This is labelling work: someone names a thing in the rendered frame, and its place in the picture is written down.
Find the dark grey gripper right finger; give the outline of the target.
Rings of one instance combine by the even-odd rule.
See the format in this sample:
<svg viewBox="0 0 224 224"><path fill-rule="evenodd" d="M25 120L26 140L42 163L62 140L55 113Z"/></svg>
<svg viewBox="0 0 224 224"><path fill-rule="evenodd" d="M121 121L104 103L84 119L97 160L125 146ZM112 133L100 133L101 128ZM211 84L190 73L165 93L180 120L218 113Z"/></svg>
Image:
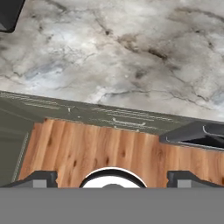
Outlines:
<svg viewBox="0 0 224 224"><path fill-rule="evenodd" d="M201 187L220 187L213 182L198 178L190 171L168 171L167 188L201 188Z"/></svg>

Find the white and black round thing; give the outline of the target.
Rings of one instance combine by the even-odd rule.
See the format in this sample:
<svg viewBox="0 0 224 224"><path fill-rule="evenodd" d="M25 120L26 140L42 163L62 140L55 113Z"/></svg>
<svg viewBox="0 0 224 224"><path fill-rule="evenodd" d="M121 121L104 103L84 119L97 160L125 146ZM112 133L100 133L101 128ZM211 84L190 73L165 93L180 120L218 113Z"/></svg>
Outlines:
<svg viewBox="0 0 224 224"><path fill-rule="evenodd" d="M134 172L119 167L104 167L90 172L80 183L80 188L146 188L147 185Z"/></svg>

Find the olive green cupboard run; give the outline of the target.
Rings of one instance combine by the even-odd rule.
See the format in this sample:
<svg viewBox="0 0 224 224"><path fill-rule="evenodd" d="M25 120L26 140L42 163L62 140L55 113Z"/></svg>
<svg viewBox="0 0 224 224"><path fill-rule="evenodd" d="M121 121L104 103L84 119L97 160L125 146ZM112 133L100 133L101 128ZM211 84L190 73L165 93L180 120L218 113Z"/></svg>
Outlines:
<svg viewBox="0 0 224 224"><path fill-rule="evenodd" d="M145 126L116 124L112 118ZM0 186L35 171L56 171L76 187L92 171L119 167L162 187L169 170L206 175L205 153L159 141L186 125L176 116L0 91Z"/></svg>

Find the black appliance corner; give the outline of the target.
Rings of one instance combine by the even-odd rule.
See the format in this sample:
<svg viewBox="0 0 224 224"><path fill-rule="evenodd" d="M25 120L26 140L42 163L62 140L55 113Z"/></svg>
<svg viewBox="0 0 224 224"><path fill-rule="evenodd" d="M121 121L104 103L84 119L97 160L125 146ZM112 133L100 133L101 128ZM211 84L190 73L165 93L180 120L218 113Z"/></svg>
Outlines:
<svg viewBox="0 0 224 224"><path fill-rule="evenodd" d="M0 32L15 31L25 0L0 0Z"/></svg>

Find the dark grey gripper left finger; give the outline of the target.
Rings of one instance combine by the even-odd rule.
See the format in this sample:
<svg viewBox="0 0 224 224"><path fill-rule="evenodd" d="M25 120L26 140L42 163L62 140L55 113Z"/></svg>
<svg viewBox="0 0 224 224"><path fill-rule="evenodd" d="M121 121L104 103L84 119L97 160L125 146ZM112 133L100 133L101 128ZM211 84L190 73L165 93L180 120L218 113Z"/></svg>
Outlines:
<svg viewBox="0 0 224 224"><path fill-rule="evenodd" d="M56 171L34 171L22 180L4 185L3 188L28 187L28 188L57 188L58 173Z"/></svg>

